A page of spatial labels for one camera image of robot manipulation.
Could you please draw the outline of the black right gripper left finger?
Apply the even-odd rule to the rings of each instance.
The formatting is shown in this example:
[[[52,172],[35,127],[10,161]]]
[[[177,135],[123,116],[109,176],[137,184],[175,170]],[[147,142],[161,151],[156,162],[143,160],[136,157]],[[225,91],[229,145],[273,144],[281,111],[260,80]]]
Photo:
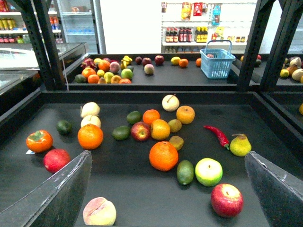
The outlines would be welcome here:
[[[91,152],[83,151],[0,214],[2,227],[73,227],[87,190]]]

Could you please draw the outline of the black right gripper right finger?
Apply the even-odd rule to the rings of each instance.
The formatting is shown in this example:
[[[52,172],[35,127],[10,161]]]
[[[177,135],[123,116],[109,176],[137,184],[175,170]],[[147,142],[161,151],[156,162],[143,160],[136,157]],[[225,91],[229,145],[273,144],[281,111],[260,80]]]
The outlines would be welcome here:
[[[303,225],[303,181],[251,151],[245,168],[271,227]]]

